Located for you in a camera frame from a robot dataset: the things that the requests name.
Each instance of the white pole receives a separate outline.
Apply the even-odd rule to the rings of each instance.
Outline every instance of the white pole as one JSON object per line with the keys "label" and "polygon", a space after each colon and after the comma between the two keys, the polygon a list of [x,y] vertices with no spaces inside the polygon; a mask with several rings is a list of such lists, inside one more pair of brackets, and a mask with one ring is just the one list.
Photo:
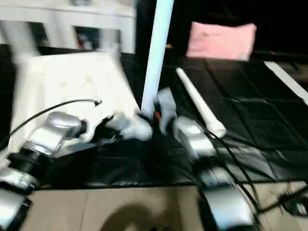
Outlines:
{"label": "white pole", "polygon": [[157,0],[141,111],[152,117],[174,0]]}
{"label": "white pole", "polygon": [[176,72],[182,81],[184,87],[186,88],[189,96],[191,97],[193,103],[198,109],[202,119],[206,124],[206,128],[217,135],[219,138],[223,137],[227,130],[223,124],[215,117],[211,109],[207,106],[205,100],[202,98],[198,90],[195,88],[193,83],[190,81],[186,73],[181,69],[177,68]]}

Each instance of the pink bag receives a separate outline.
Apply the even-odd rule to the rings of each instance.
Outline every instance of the pink bag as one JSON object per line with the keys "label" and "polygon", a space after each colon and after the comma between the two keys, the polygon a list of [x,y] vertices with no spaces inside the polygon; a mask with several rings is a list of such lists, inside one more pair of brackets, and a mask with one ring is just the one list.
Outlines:
{"label": "pink bag", "polygon": [[187,57],[249,60],[257,27],[192,23]]}

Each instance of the tile floor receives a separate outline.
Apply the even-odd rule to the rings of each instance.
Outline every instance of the tile floor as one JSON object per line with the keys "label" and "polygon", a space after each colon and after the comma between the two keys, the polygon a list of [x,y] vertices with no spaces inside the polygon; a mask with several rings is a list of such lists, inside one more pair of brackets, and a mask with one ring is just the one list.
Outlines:
{"label": "tile floor", "polygon": [[[291,185],[292,190],[302,183]],[[257,185],[262,205],[287,184]],[[175,231],[203,231],[197,193],[190,187],[40,191],[22,231],[148,231],[161,224]],[[308,231],[308,219],[275,209],[261,217],[265,231]]]}

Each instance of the white cylinder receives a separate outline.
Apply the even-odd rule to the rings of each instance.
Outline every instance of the white cylinder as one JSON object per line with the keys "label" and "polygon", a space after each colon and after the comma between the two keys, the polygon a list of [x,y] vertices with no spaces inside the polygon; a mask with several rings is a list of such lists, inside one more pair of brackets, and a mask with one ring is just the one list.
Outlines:
{"label": "white cylinder", "polygon": [[157,96],[174,0],[157,0],[141,111],[151,117]]}
{"label": "white cylinder", "polygon": [[215,117],[211,109],[207,106],[206,102],[204,101],[196,87],[187,77],[186,73],[181,68],[177,68],[176,72],[180,77],[182,83],[184,84],[184,87],[186,88],[193,103],[198,109],[202,119],[204,120],[206,128],[218,137],[223,137],[227,132],[226,128],[219,120],[217,120],[217,118]]}
{"label": "white cylinder", "polygon": [[2,21],[2,31],[13,52],[13,61],[20,64],[33,56],[39,56],[27,22]]}

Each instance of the robotic arm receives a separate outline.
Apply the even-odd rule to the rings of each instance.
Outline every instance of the robotic arm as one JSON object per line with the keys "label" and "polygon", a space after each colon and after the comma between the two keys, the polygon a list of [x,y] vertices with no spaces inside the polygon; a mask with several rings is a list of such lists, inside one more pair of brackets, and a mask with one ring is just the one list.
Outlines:
{"label": "robotic arm", "polygon": [[122,113],[105,116],[86,121],[63,112],[52,112],[20,151],[8,157],[10,164],[0,170],[0,231],[19,229],[31,206],[27,195],[40,187],[64,141],[81,137],[83,142],[89,142],[97,139],[97,131],[104,129],[123,139],[134,137],[145,141],[152,136],[151,126],[139,116],[127,118]]}
{"label": "robotic arm", "polygon": [[[183,145],[194,176],[202,183],[199,188],[204,207],[201,217],[206,225],[218,231],[253,227],[254,218],[247,201],[220,166],[215,149],[203,129],[194,120],[176,115],[171,92],[159,94],[158,103],[162,114],[159,123],[162,133],[172,133]],[[118,113],[104,116],[92,124],[66,113],[50,113],[46,122],[29,136],[19,153],[9,156],[9,166],[0,170],[0,231],[19,229],[31,206],[27,195],[40,186],[64,141],[78,137],[83,137],[84,141],[95,140],[100,136],[96,134],[101,134],[105,128],[116,131],[111,140],[119,136],[146,141],[152,136],[150,124],[139,116],[128,119]]]}

